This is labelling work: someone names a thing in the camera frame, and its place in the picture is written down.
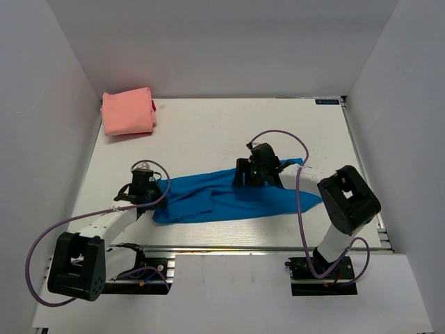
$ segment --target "blue towel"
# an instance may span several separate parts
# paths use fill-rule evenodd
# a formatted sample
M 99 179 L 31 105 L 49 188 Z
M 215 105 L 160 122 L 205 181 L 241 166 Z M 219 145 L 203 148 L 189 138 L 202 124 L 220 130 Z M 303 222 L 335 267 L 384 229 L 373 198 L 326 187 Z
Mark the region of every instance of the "blue towel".
M 297 164 L 302 159 L 290 159 Z M 154 212 L 157 223 L 201 223 L 230 221 L 288 214 L 297 211 L 295 190 L 274 186 L 261 188 L 232 187 L 235 169 L 172 179 L 166 207 Z M 162 192 L 167 180 L 161 180 Z M 310 193 L 301 193 L 302 211 L 306 212 L 321 202 Z

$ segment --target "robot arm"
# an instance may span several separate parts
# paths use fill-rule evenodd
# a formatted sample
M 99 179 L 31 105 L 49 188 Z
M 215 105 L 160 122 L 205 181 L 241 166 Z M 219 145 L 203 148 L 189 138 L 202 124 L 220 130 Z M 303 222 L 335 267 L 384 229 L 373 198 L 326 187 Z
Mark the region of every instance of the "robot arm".
M 113 207 L 153 202 L 162 193 L 153 171 L 135 169 L 133 179 L 116 196 Z M 155 209 L 164 205 L 166 199 Z M 104 214 L 77 233 L 64 232 L 56 242 L 54 258 L 48 276 L 48 290 L 88 301 L 96 300 L 104 289 L 105 282 L 124 271 L 143 264 L 143 249 L 135 244 L 120 244 L 110 247 L 116 237 L 138 220 L 144 209 L 117 209 Z
M 267 143 L 248 148 L 252 155 L 237 160 L 233 186 L 264 186 L 267 182 L 283 189 L 296 189 L 298 170 L 302 168 L 300 190 L 322 197 L 332 225 L 313 256 L 324 269 L 381 210 L 378 199 L 352 166 L 325 173 L 289 161 L 281 164 Z

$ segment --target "folded pink towel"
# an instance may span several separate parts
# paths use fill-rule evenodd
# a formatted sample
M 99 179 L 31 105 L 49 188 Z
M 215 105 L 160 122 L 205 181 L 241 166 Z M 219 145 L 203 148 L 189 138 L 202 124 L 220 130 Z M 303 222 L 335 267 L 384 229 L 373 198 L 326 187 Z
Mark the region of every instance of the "folded pink towel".
M 148 87 L 113 95 L 104 93 L 100 110 L 105 136 L 151 133 L 156 124 L 152 94 Z

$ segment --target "white wall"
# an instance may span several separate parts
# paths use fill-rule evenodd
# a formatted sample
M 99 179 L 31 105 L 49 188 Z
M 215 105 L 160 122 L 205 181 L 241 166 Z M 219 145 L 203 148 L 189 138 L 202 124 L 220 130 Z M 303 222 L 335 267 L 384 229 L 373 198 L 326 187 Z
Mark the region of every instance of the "white wall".
M 35 301 L 24 262 L 45 227 L 70 215 L 99 99 L 44 0 L 0 1 L 2 333 L 27 333 Z M 33 265 L 40 288 L 56 235 Z
M 48 0 L 96 92 L 345 95 L 397 0 Z
M 401 1 L 348 98 L 393 247 L 445 333 L 445 2 Z

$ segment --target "black sticker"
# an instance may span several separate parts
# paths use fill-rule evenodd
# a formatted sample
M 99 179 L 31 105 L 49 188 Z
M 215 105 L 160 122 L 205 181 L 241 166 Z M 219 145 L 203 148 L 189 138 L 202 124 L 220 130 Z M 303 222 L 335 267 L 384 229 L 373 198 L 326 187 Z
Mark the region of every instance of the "black sticker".
M 335 105 L 335 104 L 340 104 L 339 100 L 336 99 L 316 99 L 315 100 L 315 104 L 330 104 L 330 105 Z

